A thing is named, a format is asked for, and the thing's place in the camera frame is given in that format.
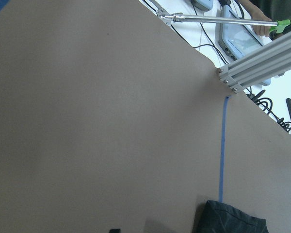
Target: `white desk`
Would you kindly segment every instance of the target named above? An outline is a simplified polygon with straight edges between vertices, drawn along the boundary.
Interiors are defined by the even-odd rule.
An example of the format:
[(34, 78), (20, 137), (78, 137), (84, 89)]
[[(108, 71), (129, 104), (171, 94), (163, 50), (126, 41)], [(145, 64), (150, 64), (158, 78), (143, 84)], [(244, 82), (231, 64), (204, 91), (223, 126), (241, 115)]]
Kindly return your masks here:
[[(189, 0), (157, 0), (157, 2), (170, 14), (182, 12), (188, 15), (195, 15), (195, 11)], [(239, 8), (234, 0), (232, 0), (231, 7), (234, 12), (237, 12), (238, 15), (241, 15)], [(197, 8), (195, 9), (198, 15), (215, 17), (220, 15), (221, 8), (222, 7), (219, 1), (214, 0), (213, 9), (208, 12), (203, 12)], [(245, 18), (250, 18), (250, 15), (245, 10), (244, 13)], [(202, 31), (199, 23), (174, 23), (173, 26), (192, 47), (210, 43)], [(233, 62), (230, 57), (225, 55), (224, 51), (218, 44), (218, 28), (216, 28), (217, 25), (214, 23), (203, 23), (203, 26), (209, 37), (215, 43), (216, 47), (221, 51), (226, 60), (228, 62)], [(262, 37), (262, 40), (265, 44), (271, 42), (271, 40), (267, 37)], [(214, 48), (210, 46), (203, 46), (197, 48), (196, 50), (210, 58), (216, 67), (222, 67), (224, 65)], [(272, 78), (272, 83), (269, 86), (255, 85), (252, 87), (254, 94), (257, 94), (263, 89), (266, 90), (263, 97), (269, 97), (273, 101), (273, 112), (279, 118), (284, 117), (285, 121), (290, 121), (290, 116), (286, 105), (286, 98), (291, 98), (291, 70), (286, 72), (285, 75), (281, 76), (280, 78)]]

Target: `person's hand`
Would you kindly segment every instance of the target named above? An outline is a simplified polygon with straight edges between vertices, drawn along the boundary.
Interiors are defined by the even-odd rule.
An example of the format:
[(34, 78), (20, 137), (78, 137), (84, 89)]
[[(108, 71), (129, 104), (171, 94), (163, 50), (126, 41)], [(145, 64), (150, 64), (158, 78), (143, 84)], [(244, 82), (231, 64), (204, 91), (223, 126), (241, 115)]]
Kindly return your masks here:
[[(270, 18), (266, 17), (266, 15), (259, 8), (256, 8), (254, 11), (252, 11), (250, 15), (254, 20), (272, 21)], [(257, 35), (269, 36), (271, 27), (253, 25), (252, 28)]]

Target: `person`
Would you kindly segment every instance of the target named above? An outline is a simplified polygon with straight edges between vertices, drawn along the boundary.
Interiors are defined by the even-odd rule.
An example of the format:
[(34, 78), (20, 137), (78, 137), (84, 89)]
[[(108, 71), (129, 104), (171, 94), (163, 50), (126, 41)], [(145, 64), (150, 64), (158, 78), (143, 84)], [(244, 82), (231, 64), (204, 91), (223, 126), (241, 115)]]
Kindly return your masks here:
[[(290, 19), (291, 21), (291, 0), (238, 0), (238, 2), (250, 14), (252, 19), (262, 21), (275, 21)], [(287, 26), (283, 33), (270, 33), (269, 26), (253, 26), (257, 35), (269, 36), (276, 39), (291, 31), (291, 25)]]

